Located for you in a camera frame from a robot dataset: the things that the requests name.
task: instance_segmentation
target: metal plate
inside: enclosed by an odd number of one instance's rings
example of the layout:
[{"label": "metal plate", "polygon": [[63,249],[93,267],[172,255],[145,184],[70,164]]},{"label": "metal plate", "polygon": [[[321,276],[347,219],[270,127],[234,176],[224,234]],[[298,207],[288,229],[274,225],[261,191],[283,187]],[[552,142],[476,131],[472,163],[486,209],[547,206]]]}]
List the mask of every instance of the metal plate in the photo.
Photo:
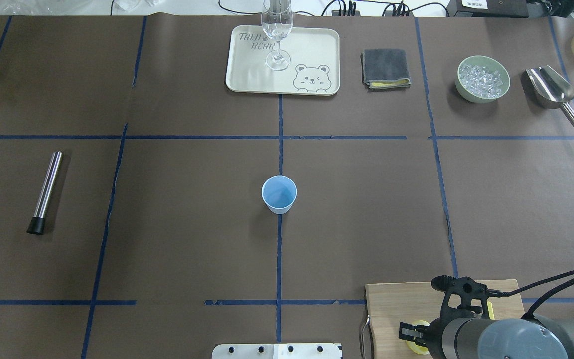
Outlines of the metal plate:
[{"label": "metal plate", "polygon": [[335,343],[274,343],[217,345],[212,359],[342,359],[342,345]]}]

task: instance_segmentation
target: electrical cable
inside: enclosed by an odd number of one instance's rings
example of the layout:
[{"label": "electrical cable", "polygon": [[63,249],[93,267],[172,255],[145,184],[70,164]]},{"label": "electrical cable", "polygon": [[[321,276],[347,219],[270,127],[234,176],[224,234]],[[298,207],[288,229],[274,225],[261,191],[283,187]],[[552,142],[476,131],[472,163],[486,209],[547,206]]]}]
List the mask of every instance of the electrical cable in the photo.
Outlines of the electrical cable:
[{"label": "electrical cable", "polygon": [[340,9],[338,10],[338,14],[342,13],[342,4],[344,4],[345,8],[347,7],[347,4],[344,2],[344,0],[331,0],[331,2],[329,2],[327,6],[325,6],[325,9],[323,10],[321,16],[325,16],[326,10],[329,9],[329,6],[331,6],[334,2],[338,2],[338,5],[340,7]]},{"label": "electrical cable", "polygon": [[411,10],[409,10],[409,12],[413,12],[413,11],[415,11],[415,10],[421,8],[421,7],[425,7],[425,6],[428,6],[428,5],[439,5],[439,6],[441,6],[442,9],[444,9],[444,12],[446,13],[446,17],[451,17],[451,15],[448,13],[448,10],[446,9],[446,7],[445,7],[444,5],[442,5],[442,4],[440,4],[439,2],[429,2],[428,4],[424,4],[424,5],[421,5],[421,6],[416,7],[415,9],[411,9]]},{"label": "electrical cable", "polygon": [[226,7],[223,7],[223,5],[221,5],[221,0],[218,0],[218,7],[220,7],[221,9],[225,10],[225,11],[229,11],[230,13],[239,13],[239,14],[260,14],[260,12],[258,13],[244,13],[244,12],[240,12],[240,11],[234,11],[234,10],[230,10],[227,9]]},{"label": "electrical cable", "polygon": [[405,5],[405,0],[402,0],[400,2],[400,5],[398,5],[398,10],[396,11],[396,16],[405,16],[405,9],[409,9],[408,6]]},{"label": "electrical cable", "polygon": [[396,8],[396,5],[394,4],[387,5],[387,7],[385,7],[385,9],[382,10],[382,16],[385,16],[385,14],[387,13],[387,9],[389,9],[390,6],[394,7],[394,9]]},{"label": "electrical cable", "polygon": [[540,298],[538,298],[532,305],[531,307],[528,309],[528,311],[526,311],[526,313],[524,313],[524,315],[522,316],[523,320],[529,320],[533,318],[533,312],[544,302],[546,302],[547,299],[549,299],[551,296],[555,295],[556,293],[558,293],[559,291],[562,291],[563,289],[566,289],[570,286],[572,286],[574,284],[574,278],[571,280],[568,280],[558,286],[556,286],[555,288],[547,291],[546,293],[544,293],[544,295],[540,296]]},{"label": "electrical cable", "polygon": [[349,7],[346,16],[356,16],[356,3],[349,0]]},{"label": "electrical cable", "polygon": [[490,296],[494,296],[494,297],[496,297],[496,298],[501,298],[501,297],[504,297],[504,296],[516,295],[517,293],[521,293],[521,292],[526,291],[526,290],[528,290],[528,289],[531,289],[531,288],[533,288],[533,287],[540,286],[540,285],[542,285],[542,284],[546,284],[546,283],[552,282],[553,280],[562,279],[562,278],[564,278],[564,277],[568,277],[569,275],[573,275],[573,274],[574,274],[574,270],[572,270],[572,271],[567,271],[566,273],[562,273],[562,274],[554,275],[553,277],[549,277],[549,278],[546,278],[546,279],[538,280],[537,282],[531,283],[531,284],[529,284],[529,285],[527,285],[527,286],[524,286],[524,287],[515,289],[514,291],[510,291],[510,292],[502,292],[502,291],[493,291],[493,290],[491,290],[491,291],[489,291],[489,295],[490,295]]},{"label": "electrical cable", "polygon": [[373,2],[374,4],[393,4],[392,2],[389,1],[371,1],[371,0],[354,0],[354,1],[358,1],[358,2]]}]

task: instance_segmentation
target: blue paper cup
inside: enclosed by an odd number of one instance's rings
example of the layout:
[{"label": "blue paper cup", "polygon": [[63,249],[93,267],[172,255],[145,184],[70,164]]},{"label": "blue paper cup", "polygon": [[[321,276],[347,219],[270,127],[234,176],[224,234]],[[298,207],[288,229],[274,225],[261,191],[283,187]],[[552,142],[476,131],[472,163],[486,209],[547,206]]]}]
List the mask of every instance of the blue paper cup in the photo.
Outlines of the blue paper cup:
[{"label": "blue paper cup", "polygon": [[298,188],[289,177],[269,177],[260,190],[260,195],[270,211],[275,214],[284,214],[289,211],[296,201]]}]

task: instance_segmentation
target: gray towel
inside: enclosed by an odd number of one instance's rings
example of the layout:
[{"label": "gray towel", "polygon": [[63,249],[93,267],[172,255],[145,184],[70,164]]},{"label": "gray towel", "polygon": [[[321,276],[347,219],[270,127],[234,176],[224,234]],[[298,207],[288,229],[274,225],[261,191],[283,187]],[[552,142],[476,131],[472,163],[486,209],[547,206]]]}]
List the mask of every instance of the gray towel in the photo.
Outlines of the gray towel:
[{"label": "gray towel", "polygon": [[364,50],[362,82],[371,89],[407,88],[411,85],[406,53],[400,48]]}]

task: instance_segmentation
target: beige tray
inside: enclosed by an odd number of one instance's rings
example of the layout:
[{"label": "beige tray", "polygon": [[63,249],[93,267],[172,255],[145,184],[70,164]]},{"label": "beige tray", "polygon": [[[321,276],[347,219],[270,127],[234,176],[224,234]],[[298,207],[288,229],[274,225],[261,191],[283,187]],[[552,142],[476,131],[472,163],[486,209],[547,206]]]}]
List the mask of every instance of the beige tray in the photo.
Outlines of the beige tray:
[{"label": "beige tray", "polygon": [[232,30],[225,84],[232,91],[333,95],[340,88],[340,37],[331,29],[294,27],[281,49],[291,55],[289,68],[272,71],[265,56],[276,46],[261,26]]}]

